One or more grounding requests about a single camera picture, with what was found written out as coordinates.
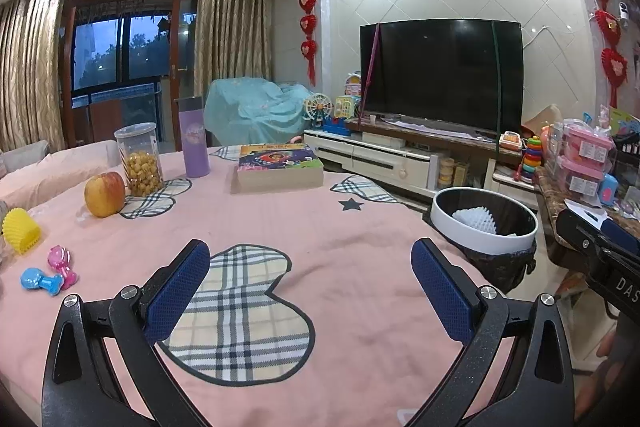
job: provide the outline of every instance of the television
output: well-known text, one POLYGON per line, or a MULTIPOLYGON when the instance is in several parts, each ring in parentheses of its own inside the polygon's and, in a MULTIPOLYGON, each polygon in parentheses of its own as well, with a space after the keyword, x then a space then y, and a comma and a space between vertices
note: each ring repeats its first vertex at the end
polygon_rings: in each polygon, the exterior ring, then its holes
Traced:
MULTIPOLYGON (((360 27, 363 96, 375 31, 376 25, 360 27)), ((364 102, 367 111, 492 132, 520 129, 524 89, 520 23, 476 19, 383 23, 372 69, 364 102)))

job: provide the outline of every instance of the plaid patch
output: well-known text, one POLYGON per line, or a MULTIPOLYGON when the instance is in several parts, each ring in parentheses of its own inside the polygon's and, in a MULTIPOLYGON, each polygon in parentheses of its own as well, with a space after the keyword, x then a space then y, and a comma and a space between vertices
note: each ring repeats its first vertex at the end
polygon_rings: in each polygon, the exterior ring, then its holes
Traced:
POLYGON ((240 159, 241 147, 241 145, 227 145, 225 147, 221 147, 215 152, 212 152, 209 156, 217 156, 223 160, 237 162, 240 159))
POLYGON ((186 178, 176 178, 165 182, 158 192, 148 196, 127 196, 124 200, 124 207, 120 215, 126 219, 136 219, 137 217, 160 216, 171 210, 175 204, 172 196, 182 194, 191 188, 191 180, 186 178))
POLYGON ((192 375, 220 385, 289 378, 314 345, 311 320, 271 292, 291 269, 284 253, 236 245, 211 258, 209 272, 159 345, 192 375))
POLYGON ((376 185, 371 180, 353 174, 344 181, 331 187, 334 192, 344 192, 346 194, 356 194, 363 200, 377 201, 378 203, 398 203, 398 200, 389 194, 384 188, 376 185))

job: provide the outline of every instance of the beige curtain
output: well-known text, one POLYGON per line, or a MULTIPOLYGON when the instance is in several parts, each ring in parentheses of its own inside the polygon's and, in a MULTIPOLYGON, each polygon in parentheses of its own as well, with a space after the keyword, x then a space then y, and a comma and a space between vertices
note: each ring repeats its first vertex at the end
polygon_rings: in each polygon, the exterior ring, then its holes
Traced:
POLYGON ((0 5, 0 150, 65 148, 58 90, 60 0, 0 5))
POLYGON ((217 78, 271 80, 272 0, 198 0, 194 90, 217 78))

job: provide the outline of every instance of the apple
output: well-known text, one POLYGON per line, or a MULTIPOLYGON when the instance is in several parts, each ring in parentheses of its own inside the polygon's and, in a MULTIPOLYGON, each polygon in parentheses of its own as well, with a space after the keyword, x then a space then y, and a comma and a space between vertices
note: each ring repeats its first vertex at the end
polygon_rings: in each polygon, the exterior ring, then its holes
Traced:
POLYGON ((124 180, 117 172, 94 176, 84 186, 84 203, 95 217, 108 217, 124 206, 124 180))

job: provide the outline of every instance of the black trash bag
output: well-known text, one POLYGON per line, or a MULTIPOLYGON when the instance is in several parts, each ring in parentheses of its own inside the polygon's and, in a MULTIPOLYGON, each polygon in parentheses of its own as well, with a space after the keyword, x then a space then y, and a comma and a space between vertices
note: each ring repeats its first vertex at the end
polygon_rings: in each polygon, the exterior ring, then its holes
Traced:
MULTIPOLYGON (((433 227, 429 214, 422 214, 422 220, 433 227)), ((529 275, 536 268, 536 240, 531 248, 500 255, 489 255, 471 248, 462 247, 448 237, 442 236, 448 243, 460 249, 467 260, 487 279, 487 281, 503 293, 508 293, 522 282, 525 274, 529 275)))

